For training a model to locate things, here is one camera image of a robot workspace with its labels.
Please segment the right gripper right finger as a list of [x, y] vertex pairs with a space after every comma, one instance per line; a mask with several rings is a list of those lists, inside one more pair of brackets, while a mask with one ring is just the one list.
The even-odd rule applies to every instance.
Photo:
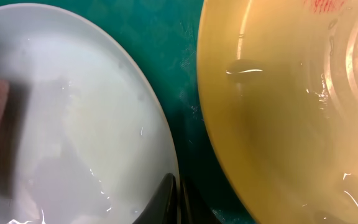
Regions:
[[190, 179], [180, 180], [181, 224], [221, 224]]

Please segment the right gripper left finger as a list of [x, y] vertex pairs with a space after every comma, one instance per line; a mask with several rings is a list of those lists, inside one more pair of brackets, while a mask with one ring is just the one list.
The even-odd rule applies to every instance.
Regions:
[[164, 175], [144, 211], [133, 224], [176, 224], [177, 184], [172, 173]]

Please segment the light blue plate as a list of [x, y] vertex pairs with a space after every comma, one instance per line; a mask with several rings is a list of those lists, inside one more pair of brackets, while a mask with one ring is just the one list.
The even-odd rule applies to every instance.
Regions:
[[30, 88], [0, 223], [133, 223], [164, 175], [177, 179], [152, 87], [89, 20], [45, 4], [0, 6], [0, 79]]

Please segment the green brown sponge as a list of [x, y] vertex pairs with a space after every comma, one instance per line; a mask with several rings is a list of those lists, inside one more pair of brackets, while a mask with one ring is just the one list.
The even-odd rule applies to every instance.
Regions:
[[0, 196], [12, 197], [15, 157], [29, 98], [25, 83], [0, 79]]

